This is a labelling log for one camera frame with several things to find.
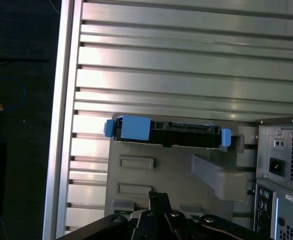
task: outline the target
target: silver metal frame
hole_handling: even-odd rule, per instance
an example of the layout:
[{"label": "silver metal frame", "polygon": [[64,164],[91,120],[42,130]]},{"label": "silver metal frame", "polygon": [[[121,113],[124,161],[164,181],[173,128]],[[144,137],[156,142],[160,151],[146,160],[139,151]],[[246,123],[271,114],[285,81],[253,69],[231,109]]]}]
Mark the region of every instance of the silver metal frame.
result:
[{"label": "silver metal frame", "polygon": [[62,159],[61,159],[61,174],[59,187],[59,200],[56,221],[56,237],[65,235],[65,222],[67,210],[67,195],[69,187],[69,169],[70,169],[70,152],[72,141],[72,125],[73,112],[75,104],[75,90],[76,78],[78,69],[78,52],[79,52],[79,38],[81,27],[81,15],[83,0],[74,1],[73,27],[71,38],[71,52],[68,70],[68,83],[65,104],[64,130],[63,130],[63,145],[62,145]]},{"label": "silver metal frame", "polygon": [[43,240],[56,239],[58,196],[60,181],[60,159],[65,116],[66,89],[70,58],[74,1],[62,0],[57,47],[50,147],[48,156],[45,207],[43,219]]}]

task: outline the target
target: metal rack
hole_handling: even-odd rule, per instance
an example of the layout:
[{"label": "metal rack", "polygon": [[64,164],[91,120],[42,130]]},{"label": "metal rack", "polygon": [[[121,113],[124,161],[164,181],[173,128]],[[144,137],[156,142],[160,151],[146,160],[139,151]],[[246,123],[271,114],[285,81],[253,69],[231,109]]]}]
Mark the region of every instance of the metal rack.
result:
[{"label": "metal rack", "polygon": [[116,112],[293,116],[293,3],[284,2],[63,0],[43,239],[104,215],[103,126]]}]

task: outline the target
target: metal strip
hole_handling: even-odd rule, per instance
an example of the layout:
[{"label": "metal strip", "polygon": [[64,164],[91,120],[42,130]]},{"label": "metal strip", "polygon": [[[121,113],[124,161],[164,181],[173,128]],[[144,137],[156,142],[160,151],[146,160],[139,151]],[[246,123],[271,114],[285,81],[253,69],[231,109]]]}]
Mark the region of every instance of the metal strip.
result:
[{"label": "metal strip", "polygon": [[83,19],[281,36],[286,35],[286,24],[289,21],[268,17],[96,3],[84,3]]},{"label": "metal strip", "polygon": [[82,65],[293,81],[293,62],[269,61],[263,58],[231,58],[228,55],[82,46],[79,49],[78,63]]},{"label": "metal strip", "polygon": [[74,115],[73,132],[82,134],[96,134],[104,136],[104,125],[110,117]]},{"label": "metal strip", "polygon": [[72,123],[74,111],[75,86],[78,66],[78,51],[79,38],[81,26],[83,0],[75,0],[74,14],[72,23],[72,38],[71,38],[71,52],[69,61],[67,94],[65,104],[65,122],[63,130],[63,145],[62,145],[62,159],[61,159],[61,173],[60,173],[60,188],[58,211],[56,221],[56,237],[62,237],[65,234],[65,221],[67,209],[67,194],[68,194],[68,176],[69,176],[69,162],[70,162],[70,144],[72,139]]},{"label": "metal strip", "polygon": [[133,47],[148,47],[148,48],[160,48],[160,49],[174,49],[174,50],[186,50],[193,52],[205,52],[205,53],[225,53],[235,55],[245,55],[253,57],[265,57],[265,58],[282,58],[293,59],[293,50],[277,49],[274,46],[266,51],[265,47],[232,44],[228,45],[221,40],[219,42],[198,42],[198,41],[186,41],[184,39],[167,39],[164,37],[133,37],[133,36],[107,36],[107,35],[81,35],[80,41],[82,43],[90,44],[104,44],[113,46],[133,46]]},{"label": "metal strip", "polygon": [[130,104],[113,104],[113,103],[90,103],[78,102],[74,104],[74,109],[79,111],[95,111],[95,112],[110,112],[110,113],[132,113],[132,114],[153,114],[159,116],[175,116],[182,118],[198,118],[201,116],[203,119],[211,120],[237,120],[249,122],[252,119],[267,118],[270,114],[258,113],[233,113],[222,112],[218,110],[199,110],[199,109],[185,109],[175,107],[154,107],[143,105],[130,105]]},{"label": "metal strip", "polygon": [[66,209],[66,226],[81,228],[104,217],[105,211],[101,209],[83,209],[68,207]]},{"label": "metal strip", "polygon": [[244,52],[247,48],[265,49],[265,55],[269,50],[287,51],[293,53],[293,40],[284,39],[270,39],[261,37],[251,37],[242,35],[224,35],[224,34],[212,34],[209,32],[191,32],[184,31],[181,34],[180,31],[170,29],[157,29],[157,28],[137,28],[131,26],[110,26],[110,25],[99,25],[96,24],[83,24],[81,26],[81,40],[85,42],[84,36],[110,36],[110,37],[123,37],[123,38],[134,38],[140,40],[161,40],[165,39],[170,42],[181,42],[181,43],[201,43],[207,45],[224,45],[228,46],[230,50],[233,47],[242,47]]},{"label": "metal strip", "polygon": [[271,214],[271,234],[270,238],[276,239],[277,235],[277,225],[278,225],[278,205],[279,205],[279,199],[277,198],[277,192],[273,192],[273,198],[272,198],[272,214]]},{"label": "metal strip", "polygon": [[219,96],[221,98],[245,100],[256,100],[257,95],[259,95],[260,101],[293,103],[293,84],[281,81],[248,80],[240,77],[187,76],[183,74],[179,76],[177,74],[159,74],[156,72],[140,73],[134,71],[79,69],[77,71],[76,86],[80,88],[206,97]]},{"label": "metal strip", "polygon": [[58,36],[56,71],[53,93],[53,107],[50,133],[50,147],[47,166],[45,207],[43,218],[43,240],[56,239],[58,197],[60,181],[60,159],[69,69],[69,45],[71,42],[74,1],[62,0]]},{"label": "metal strip", "polygon": [[78,101],[92,101],[96,103],[109,103],[110,99],[115,104],[137,104],[149,105],[156,107],[172,107],[184,109],[201,109],[216,110],[220,112],[248,112],[259,114],[271,114],[279,116],[293,116],[293,104],[279,105],[274,102],[265,102],[257,104],[253,101],[232,100],[219,97],[203,97],[203,96],[181,96],[174,94],[144,93],[144,92],[97,92],[82,91],[75,93],[75,99]]},{"label": "metal strip", "polygon": [[104,208],[106,190],[106,186],[69,184],[67,202],[77,206]]},{"label": "metal strip", "polygon": [[87,181],[88,183],[93,182],[107,182],[106,172],[91,172],[91,171],[70,171],[70,180]]},{"label": "metal strip", "polygon": [[228,1],[225,1],[225,0],[209,0],[209,1],[121,0],[121,2],[165,4],[165,5],[189,6],[189,7],[212,8],[212,9],[227,9],[227,10],[276,13],[276,14],[287,13],[287,4],[286,4],[287,0],[254,0],[254,1],[252,0],[228,0]]},{"label": "metal strip", "polygon": [[71,161],[70,169],[77,171],[108,172],[108,164],[103,162]]},{"label": "metal strip", "polygon": [[71,156],[83,156],[96,159],[109,158],[110,140],[73,138]]}]

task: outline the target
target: blue cable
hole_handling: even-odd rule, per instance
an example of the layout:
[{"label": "blue cable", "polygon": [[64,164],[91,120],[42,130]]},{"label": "blue cable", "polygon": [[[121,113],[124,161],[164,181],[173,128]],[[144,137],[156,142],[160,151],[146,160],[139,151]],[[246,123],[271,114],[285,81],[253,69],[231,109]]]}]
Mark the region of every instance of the blue cable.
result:
[{"label": "blue cable", "polygon": [[23,90],[23,97],[18,104],[5,108],[3,111],[0,111],[0,114],[11,112],[11,111],[18,109],[23,104],[23,102],[25,101],[26,96],[27,96],[26,86],[24,85],[24,83],[20,79],[18,79],[17,77],[14,77],[14,76],[4,76],[4,77],[0,78],[0,83],[4,80],[14,80],[14,81],[18,82]]}]

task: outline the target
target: metal slat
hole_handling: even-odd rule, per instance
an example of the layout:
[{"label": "metal slat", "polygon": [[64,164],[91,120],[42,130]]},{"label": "metal slat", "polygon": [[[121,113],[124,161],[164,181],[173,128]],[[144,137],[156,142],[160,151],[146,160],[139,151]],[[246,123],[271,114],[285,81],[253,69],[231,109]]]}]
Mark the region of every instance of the metal slat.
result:
[{"label": "metal slat", "polygon": [[70,169],[77,171],[108,172],[108,164],[103,162],[71,161]]},{"label": "metal slat", "polygon": [[274,39],[274,38],[264,38],[264,37],[253,37],[253,36],[245,36],[245,35],[228,35],[227,33],[221,34],[213,34],[210,32],[192,32],[192,31],[178,31],[178,30],[170,30],[170,29],[157,29],[157,28],[138,28],[131,26],[110,26],[110,25],[99,25],[99,24],[82,24],[81,26],[81,36],[80,40],[82,42],[86,42],[89,40],[89,36],[111,36],[111,37],[123,37],[123,38],[131,38],[129,42],[126,42],[125,45],[129,45],[130,41],[135,40],[145,40],[148,39],[151,41],[143,41],[146,45],[155,44],[154,40],[164,39],[169,43],[202,43],[209,45],[225,45],[228,48],[224,48],[226,52],[233,53],[233,47],[242,47],[245,49],[265,49],[268,48],[268,51],[265,51],[265,55],[269,54],[271,50],[278,51],[287,51],[290,53],[293,51],[293,40],[288,39]]},{"label": "metal slat", "polygon": [[84,3],[84,20],[286,36],[287,20],[154,7]]},{"label": "metal slat", "polygon": [[110,117],[107,116],[74,115],[73,132],[104,135],[104,124],[108,119],[110,119]]},{"label": "metal slat", "polygon": [[70,171],[70,180],[87,181],[87,182],[107,182],[106,172],[88,172],[88,171]]},{"label": "metal slat", "polygon": [[103,207],[106,203],[106,186],[76,185],[68,186],[67,202],[73,205]]},{"label": "metal slat", "polygon": [[74,103],[74,109],[79,111],[94,111],[94,112],[122,112],[129,114],[153,114],[162,116],[175,116],[181,118],[198,118],[213,120],[238,120],[251,121],[252,119],[274,118],[271,114],[255,114],[255,113],[232,113],[222,112],[214,109],[199,110],[199,109],[185,109],[175,107],[157,107],[157,106],[143,106],[130,104],[110,104],[110,103],[90,103],[79,102]]},{"label": "metal slat", "polygon": [[212,9],[227,9],[249,12],[263,12],[263,13],[287,13],[287,0],[209,0],[209,1],[194,1],[194,0],[121,0],[121,2],[129,3],[152,3],[152,4],[166,4],[177,6],[189,6]]},{"label": "metal slat", "polygon": [[66,209],[65,225],[81,228],[104,217],[105,211],[100,209],[72,208]]},{"label": "metal slat", "polygon": [[223,76],[178,76],[79,69],[76,86],[293,103],[293,83]]},{"label": "metal slat", "polygon": [[71,156],[108,159],[110,140],[73,138]]},{"label": "metal slat", "polygon": [[148,47],[160,49],[175,49],[180,51],[194,51],[206,53],[226,53],[233,55],[246,55],[255,57],[267,58],[283,58],[293,59],[293,49],[276,49],[274,47],[266,51],[263,47],[252,45],[232,44],[228,45],[224,42],[196,42],[185,41],[184,39],[167,39],[163,37],[157,38],[138,38],[125,36],[101,36],[101,35],[86,35],[80,37],[82,43],[104,44],[112,46],[133,46],[133,47]]},{"label": "metal slat", "polygon": [[248,113],[274,114],[275,116],[293,115],[293,104],[285,105],[284,103],[276,104],[274,102],[263,102],[258,104],[252,101],[235,101],[217,97],[181,96],[173,94],[163,95],[154,93],[143,94],[133,91],[129,93],[80,91],[75,93],[75,99],[77,101],[92,101],[98,103],[108,103],[110,99],[112,99],[112,102],[116,104],[136,104],[202,110],[215,109],[217,111],[232,112],[235,114],[246,111]]},{"label": "metal slat", "polygon": [[293,81],[293,62],[227,55],[80,47],[78,63],[158,71]]}]

